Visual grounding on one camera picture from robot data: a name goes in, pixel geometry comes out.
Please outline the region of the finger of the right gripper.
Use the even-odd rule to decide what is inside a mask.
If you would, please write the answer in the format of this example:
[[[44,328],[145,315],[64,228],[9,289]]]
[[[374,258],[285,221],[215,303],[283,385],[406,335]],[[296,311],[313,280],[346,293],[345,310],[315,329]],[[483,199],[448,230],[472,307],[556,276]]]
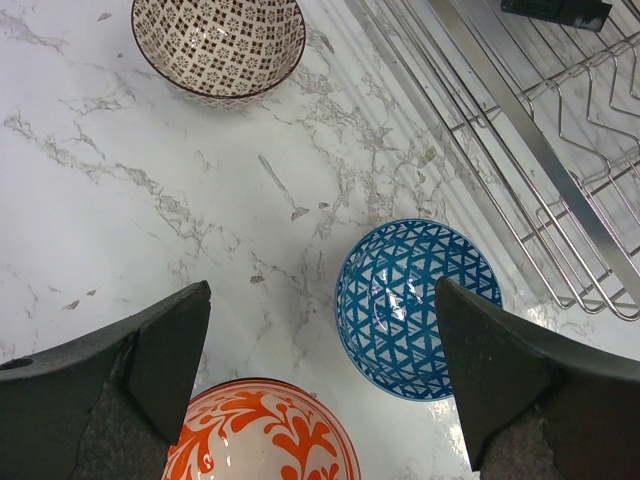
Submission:
[[[600,0],[502,0],[505,13],[600,32],[612,5]]]

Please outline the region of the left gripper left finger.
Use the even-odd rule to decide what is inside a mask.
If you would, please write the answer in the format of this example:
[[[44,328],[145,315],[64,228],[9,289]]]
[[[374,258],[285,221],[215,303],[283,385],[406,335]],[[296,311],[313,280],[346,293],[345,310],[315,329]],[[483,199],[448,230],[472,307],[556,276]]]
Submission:
[[[128,318],[1,366],[4,479],[159,479],[210,318],[193,283]]]

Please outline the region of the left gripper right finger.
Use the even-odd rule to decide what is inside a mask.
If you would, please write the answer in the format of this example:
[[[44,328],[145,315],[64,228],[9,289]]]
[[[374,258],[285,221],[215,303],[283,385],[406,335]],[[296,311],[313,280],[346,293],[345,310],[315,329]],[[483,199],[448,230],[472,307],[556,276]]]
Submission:
[[[639,363],[441,278],[435,307],[466,451],[483,479],[636,479]]]

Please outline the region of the metal wire dish rack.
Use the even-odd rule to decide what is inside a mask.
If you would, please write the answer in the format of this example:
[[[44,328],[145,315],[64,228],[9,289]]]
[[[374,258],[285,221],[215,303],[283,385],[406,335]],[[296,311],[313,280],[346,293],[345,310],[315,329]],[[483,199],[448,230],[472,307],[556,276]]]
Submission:
[[[532,290],[639,318],[639,5],[600,32],[501,1],[349,7]]]

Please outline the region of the blue triangle pattern bowl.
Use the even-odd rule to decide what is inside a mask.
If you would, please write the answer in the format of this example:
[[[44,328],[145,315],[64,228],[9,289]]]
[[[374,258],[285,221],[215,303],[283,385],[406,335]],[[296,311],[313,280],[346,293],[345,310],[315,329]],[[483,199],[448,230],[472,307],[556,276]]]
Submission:
[[[435,309],[441,277],[503,304],[485,256],[434,220],[396,220],[370,231],[340,269],[334,312],[344,350],[368,381],[395,397],[428,402],[452,394]]]

